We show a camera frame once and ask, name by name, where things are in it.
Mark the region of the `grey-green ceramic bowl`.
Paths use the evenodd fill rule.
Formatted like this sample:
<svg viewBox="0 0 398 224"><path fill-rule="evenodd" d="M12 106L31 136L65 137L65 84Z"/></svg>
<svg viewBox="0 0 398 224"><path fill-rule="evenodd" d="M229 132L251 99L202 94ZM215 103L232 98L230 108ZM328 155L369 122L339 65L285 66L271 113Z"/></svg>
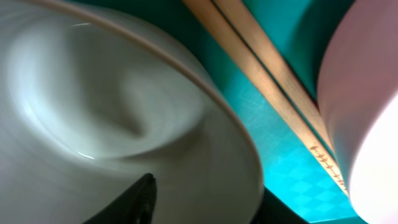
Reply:
<svg viewBox="0 0 398 224"><path fill-rule="evenodd" d="M1 2L1 222L119 223L153 176L153 223L249 223L248 132L158 27L63 1Z"/></svg>

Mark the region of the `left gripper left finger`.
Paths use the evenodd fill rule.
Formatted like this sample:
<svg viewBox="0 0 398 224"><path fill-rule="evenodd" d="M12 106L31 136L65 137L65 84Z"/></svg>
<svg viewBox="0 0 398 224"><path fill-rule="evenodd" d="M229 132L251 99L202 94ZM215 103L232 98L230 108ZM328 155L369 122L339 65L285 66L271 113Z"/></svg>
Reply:
<svg viewBox="0 0 398 224"><path fill-rule="evenodd" d="M155 177L146 173L83 224L151 224L156 198Z"/></svg>

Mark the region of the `pink-white small bowl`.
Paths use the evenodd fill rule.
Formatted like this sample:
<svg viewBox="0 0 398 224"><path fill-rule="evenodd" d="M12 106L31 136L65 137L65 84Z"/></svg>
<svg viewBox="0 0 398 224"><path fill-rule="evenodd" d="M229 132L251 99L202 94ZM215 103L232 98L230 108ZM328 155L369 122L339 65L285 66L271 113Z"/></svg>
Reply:
<svg viewBox="0 0 398 224"><path fill-rule="evenodd" d="M330 40L318 105L355 212L397 222L397 0L355 1Z"/></svg>

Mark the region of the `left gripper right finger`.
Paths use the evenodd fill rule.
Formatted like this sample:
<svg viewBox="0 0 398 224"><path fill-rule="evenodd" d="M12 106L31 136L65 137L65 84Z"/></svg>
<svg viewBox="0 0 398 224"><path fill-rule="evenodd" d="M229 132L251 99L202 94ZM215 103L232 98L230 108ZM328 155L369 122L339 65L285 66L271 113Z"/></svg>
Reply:
<svg viewBox="0 0 398 224"><path fill-rule="evenodd" d="M261 205L250 224L308 224L308 222L265 187Z"/></svg>

